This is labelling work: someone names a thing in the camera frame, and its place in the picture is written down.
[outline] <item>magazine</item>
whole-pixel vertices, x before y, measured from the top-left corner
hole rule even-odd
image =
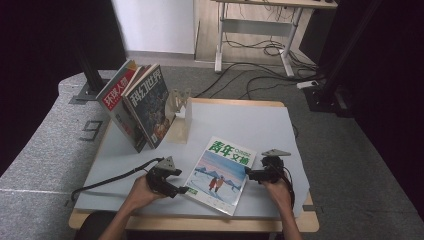
[[[185,183],[186,195],[233,216],[256,151],[212,137]]]

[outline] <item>metal desk leg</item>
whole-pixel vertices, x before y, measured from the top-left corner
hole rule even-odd
[[[225,3],[221,4],[221,17],[219,18],[219,33],[218,33],[218,45],[216,46],[216,55],[215,55],[215,72],[220,73],[222,71],[222,34],[223,34],[223,24],[224,24],[224,11]]]
[[[294,77],[293,70],[290,65],[290,61],[287,58],[288,53],[290,52],[290,47],[293,42],[294,34],[296,33],[297,26],[299,25],[300,16],[302,15],[303,8],[299,7],[296,9],[296,13],[294,15],[294,20],[292,27],[290,29],[289,39],[287,45],[284,47],[284,50],[280,50],[281,60],[283,60],[284,68],[286,69],[286,73],[288,77]]]

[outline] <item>person on magazine cover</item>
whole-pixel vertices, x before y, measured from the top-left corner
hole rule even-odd
[[[221,175],[221,178],[216,182],[215,192],[218,192],[222,184],[224,184],[224,176]]]
[[[276,183],[261,182],[275,203],[281,217],[284,229],[284,239],[301,240],[294,213],[291,208],[290,193],[286,183],[280,180]],[[84,221],[75,239],[121,239],[125,236],[125,226],[133,212],[143,208],[155,200],[164,198],[164,195],[154,193],[147,184],[146,175],[137,178],[130,193],[118,212],[98,211],[90,214]]]
[[[213,177],[213,179],[211,180],[211,183],[209,183],[209,191],[215,187],[215,183],[216,183],[216,177]]]

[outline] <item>white wall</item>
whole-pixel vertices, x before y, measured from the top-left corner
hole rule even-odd
[[[193,0],[112,0],[127,51],[194,54]]]

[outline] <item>table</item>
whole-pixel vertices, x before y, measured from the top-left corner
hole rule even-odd
[[[299,24],[300,16],[302,15],[303,8],[314,9],[335,9],[337,3],[327,3],[324,0],[214,0],[221,4],[221,16],[219,19],[219,34],[218,45],[215,55],[215,72],[222,71],[222,35],[224,32],[229,33],[244,33],[256,35],[269,35],[269,36],[282,36],[288,37],[285,48],[279,50],[281,60],[283,61],[284,68],[288,77],[294,77],[294,73],[290,62],[287,58],[290,52],[290,47],[293,42],[294,35]],[[225,18],[225,5],[229,3],[238,4],[254,4],[254,5],[270,5],[270,6],[286,6],[294,7],[296,9],[293,22],[291,23],[278,23],[278,22],[265,22],[265,21],[251,21],[240,19]]]
[[[238,106],[284,107],[281,102],[247,101],[247,100],[218,100],[193,99],[193,103],[225,104]],[[302,232],[316,232],[319,228],[318,219],[313,209],[310,194],[304,202],[304,209],[296,219]],[[74,209],[69,219],[69,226],[79,229],[85,218],[91,213],[89,210]],[[244,232],[280,232],[281,222],[275,219],[232,219],[210,218],[203,216],[153,216],[134,215],[130,218],[127,229],[132,230],[168,230],[168,231],[244,231]]]

